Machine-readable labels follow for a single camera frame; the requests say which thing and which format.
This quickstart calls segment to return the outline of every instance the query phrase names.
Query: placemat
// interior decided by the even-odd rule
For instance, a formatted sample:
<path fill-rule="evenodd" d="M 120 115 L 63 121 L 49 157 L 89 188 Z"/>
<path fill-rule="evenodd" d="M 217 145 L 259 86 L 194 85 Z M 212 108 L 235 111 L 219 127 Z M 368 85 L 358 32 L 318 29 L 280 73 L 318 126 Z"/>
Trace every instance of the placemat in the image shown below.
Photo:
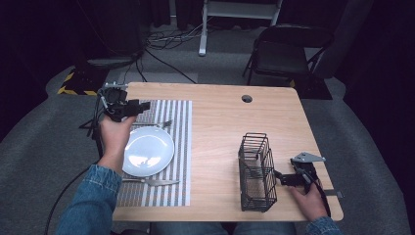
<path fill-rule="evenodd" d="M 151 108 L 137 117 L 137 121 L 160 122 L 172 120 L 164 130 L 174 142 L 174 156 L 161 172 L 150 179 L 180 180 L 180 183 L 152 187 L 145 183 L 123 183 L 118 193 L 118 207 L 182 207 L 190 205 L 192 101 L 142 100 Z M 142 126 L 133 126 L 131 130 Z"/>

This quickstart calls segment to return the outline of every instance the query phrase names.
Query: table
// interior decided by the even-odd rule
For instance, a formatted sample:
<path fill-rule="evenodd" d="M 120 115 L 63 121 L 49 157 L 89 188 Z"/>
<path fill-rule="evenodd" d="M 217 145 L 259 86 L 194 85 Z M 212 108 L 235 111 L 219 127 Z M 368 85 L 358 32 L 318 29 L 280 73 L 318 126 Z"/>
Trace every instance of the table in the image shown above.
<path fill-rule="evenodd" d="M 188 207 L 118 207 L 124 221 L 302 221 L 305 217 L 285 186 L 267 212 L 241 211 L 238 150 L 247 132 L 266 133 L 275 168 L 293 173 L 290 158 L 300 152 L 320 156 L 296 90 L 287 87 L 131 82 L 128 99 L 193 102 L 192 181 Z M 245 103 L 243 95 L 253 100 Z M 333 189 L 323 163 L 314 164 L 325 190 Z M 328 196 L 332 218 L 343 211 Z"/>
<path fill-rule="evenodd" d="M 237 2 L 215 2 L 205 0 L 203 12 L 203 27 L 199 55 L 205 56 L 208 42 L 208 16 L 231 17 L 231 18 L 253 18 L 271 20 L 271 25 L 277 23 L 282 0 L 278 4 L 255 4 Z"/>

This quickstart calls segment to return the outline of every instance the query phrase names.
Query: cable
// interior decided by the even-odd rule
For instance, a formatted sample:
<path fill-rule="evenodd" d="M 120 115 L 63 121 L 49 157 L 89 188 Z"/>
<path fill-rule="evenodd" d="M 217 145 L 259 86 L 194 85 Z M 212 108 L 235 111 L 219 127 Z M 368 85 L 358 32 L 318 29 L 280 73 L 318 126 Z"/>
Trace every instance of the cable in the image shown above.
<path fill-rule="evenodd" d="M 329 217 L 332 216 L 332 213 L 330 211 L 329 202 L 327 201 L 326 193 L 324 192 L 323 188 L 321 187 L 321 181 L 320 179 L 315 180 L 306 170 L 302 170 L 302 173 L 306 174 L 307 177 L 310 178 L 311 183 L 314 183 L 317 187 L 318 192 L 320 193 L 321 200 L 323 201 L 324 208 L 326 209 L 326 213 Z"/>
<path fill-rule="evenodd" d="M 88 135 L 87 136 L 89 136 L 89 134 L 90 134 L 90 132 L 91 131 L 94 131 L 94 129 L 96 128 L 96 127 L 98 127 L 99 126 L 99 123 L 98 123 L 98 121 L 99 121 L 99 117 L 100 117 L 100 115 L 101 114 L 98 114 L 102 109 L 104 109 L 103 107 L 101 108 L 101 110 L 98 110 L 98 107 L 99 107 L 99 105 L 100 105 L 100 102 L 101 102 L 101 97 L 103 96 L 103 90 L 102 89 L 99 89 L 98 90 L 98 92 L 97 92 L 97 101 L 95 102 L 95 109 L 94 109 L 94 116 L 93 116 L 93 118 L 92 118 L 92 120 L 91 120 L 91 126 L 90 126 L 90 129 L 89 129 L 89 131 L 88 131 Z"/>
<path fill-rule="evenodd" d="M 131 69 L 132 64 L 133 64 L 133 63 L 131 63 L 131 64 L 129 65 L 129 67 L 128 67 L 127 71 L 125 72 L 125 74 L 124 74 L 124 80 L 122 81 L 122 84 L 125 84 L 125 79 L 126 79 L 126 77 L 127 77 L 127 74 L 128 74 L 128 72 L 129 72 L 129 70 Z"/>
<path fill-rule="evenodd" d="M 198 30 L 203 24 L 199 24 L 198 26 L 196 26 L 195 28 L 193 28 L 192 30 L 189 30 L 187 32 L 182 32 L 176 35 L 172 35 L 174 32 L 176 32 L 176 30 L 174 30 L 169 36 L 164 36 L 163 32 L 155 32 L 153 34 L 155 34 L 156 36 L 154 36 L 153 34 L 150 35 L 147 39 L 147 44 L 149 48 L 155 49 L 155 50 L 163 50 L 163 49 L 173 49 L 175 47 L 180 46 L 183 42 L 187 42 L 192 40 L 195 37 L 200 37 L 202 34 L 198 32 L 201 32 L 200 30 Z M 164 42 L 164 45 L 155 45 L 155 43 L 159 43 L 159 42 Z M 174 46 L 170 46 L 168 47 L 168 45 L 170 45 L 171 43 L 177 43 Z"/>
<path fill-rule="evenodd" d="M 61 200 L 61 198 L 62 198 L 62 196 L 64 195 L 64 193 L 65 192 L 67 192 L 67 190 L 70 188 L 70 186 L 71 186 L 71 184 L 76 180 L 76 179 L 78 179 L 83 173 L 85 173 L 88 169 L 89 169 L 89 167 L 87 167 L 86 169 L 84 169 L 81 173 L 79 173 L 73 180 L 71 180 L 68 184 L 67 184 L 67 186 L 65 186 L 65 188 L 64 188 L 64 190 L 62 190 L 62 192 L 61 192 L 61 194 L 58 196 L 58 199 L 55 201 L 55 204 L 53 205 L 53 207 L 51 208 L 51 210 L 50 210 L 50 212 L 49 212 L 49 216 L 48 216 L 48 219 L 47 219 L 47 221 L 46 221 L 46 226 L 45 226 L 45 232 L 44 232 L 44 234 L 45 235 L 47 235 L 48 234 L 48 230 L 49 230 L 49 224 L 50 224 L 50 222 L 51 222 L 51 219 L 52 219 L 52 215 L 53 215 L 53 212 L 54 212 L 54 210 L 55 210 L 55 208 L 56 208 L 56 205 L 58 204 L 58 202 Z"/>
<path fill-rule="evenodd" d="M 140 73 L 141 77 L 143 78 L 143 82 L 147 82 L 146 77 L 144 77 L 143 73 L 140 72 L 140 69 L 138 69 L 137 61 L 135 61 L 135 67 L 137 68 L 138 73 Z"/>
<path fill-rule="evenodd" d="M 163 64 L 165 64 L 165 65 L 167 65 L 167 66 L 169 66 L 169 67 L 171 67 L 172 69 L 174 69 L 174 70 L 176 70 L 176 71 L 178 71 L 178 72 L 180 72 L 180 74 L 182 74 L 182 75 L 184 75 L 186 78 L 188 78 L 190 81 L 192 81 L 193 83 L 195 83 L 195 84 L 197 84 L 197 82 L 196 81 L 194 81 L 192 78 L 190 78 L 188 75 L 186 75 L 185 73 L 183 73 L 181 70 L 178 70 L 177 68 L 175 68 L 174 66 L 172 66 L 172 65 L 169 65 L 168 63 L 166 63 L 166 62 L 164 62 L 164 61 L 162 61 L 161 59 L 159 59 L 159 58 L 157 58 L 155 55 L 153 55 L 151 52 L 149 52 L 149 50 L 147 50 L 146 49 L 146 52 L 147 53 L 149 53 L 152 57 L 154 57 L 156 60 L 158 60 L 158 61 L 160 61 L 160 62 L 162 62 Z"/>
<path fill-rule="evenodd" d="M 140 57 L 140 65 L 141 65 L 141 71 L 144 71 L 143 58 L 142 57 Z"/>

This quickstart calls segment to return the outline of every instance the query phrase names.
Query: equipment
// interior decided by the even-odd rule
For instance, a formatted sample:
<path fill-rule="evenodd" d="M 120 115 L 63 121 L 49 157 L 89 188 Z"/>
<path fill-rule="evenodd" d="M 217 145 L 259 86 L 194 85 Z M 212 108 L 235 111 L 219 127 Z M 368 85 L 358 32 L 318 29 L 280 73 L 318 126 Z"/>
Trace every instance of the equipment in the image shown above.
<path fill-rule="evenodd" d="M 102 113 L 105 113 L 111 120 L 116 122 L 122 122 L 127 117 L 138 116 L 143 114 L 144 111 L 150 110 L 150 102 L 140 104 L 139 100 L 127 101 L 127 92 L 121 88 L 126 88 L 127 85 L 105 83 L 104 88 L 100 89 L 97 93 L 97 102 L 94 110 L 94 117 L 83 123 L 79 128 L 88 129 L 86 136 L 92 136 L 97 144 L 98 154 L 100 159 L 103 157 L 103 147 L 101 142 L 101 132 L 99 130 L 99 118 Z M 99 109 L 100 101 L 103 102 L 104 110 Z"/>
<path fill-rule="evenodd" d="M 116 122 L 121 122 L 126 117 L 134 117 L 150 110 L 150 102 L 140 104 L 139 100 L 127 101 L 127 92 L 121 90 L 126 85 L 105 84 L 106 89 L 101 90 L 98 95 L 103 102 L 105 114 Z"/>
<path fill-rule="evenodd" d="M 280 179 L 281 185 L 288 186 L 303 186 L 305 194 L 310 190 L 311 184 L 315 184 L 318 192 L 323 200 L 324 207 L 326 208 L 327 215 L 331 216 L 329 203 L 327 202 L 326 193 L 321 187 L 320 179 L 315 171 L 314 162 L 326 162 L 325 158 L 321 158 L 315 155 L 302 152 L 299 155 L 291 158 L 291 164 L 296 171 L 294 174 L 282 174 L 277 170 L 274 170 L 275 176 Z"/>

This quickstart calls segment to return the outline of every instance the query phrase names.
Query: hand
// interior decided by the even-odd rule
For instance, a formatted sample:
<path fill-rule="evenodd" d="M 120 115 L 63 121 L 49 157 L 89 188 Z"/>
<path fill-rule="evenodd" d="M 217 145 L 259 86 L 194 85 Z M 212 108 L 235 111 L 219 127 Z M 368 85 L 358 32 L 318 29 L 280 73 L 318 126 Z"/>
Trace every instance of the hand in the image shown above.
<path fill-rule="evenodd" d="M 299 204 L 302 214 L 304 214 L 309 221 L 314 221 L 319 217 L 327 216 L 320 192 L 318 192 L 314 183 L 311 184 L 310 191 L 306 195 L 300 193 L 299 190 L 293 186 L 290 186 L 289 190 Z"/>
<path fill-rule="evenodd" d="M 105 153 L 98 165 L 111 168 L 122 174 L 124 150 L 128 143 L 131 125 L 136 118 L 129 117 L 122 122 L 115 122 L 110 117 L 104 116 L 100 123 L 100 129 Z"/>

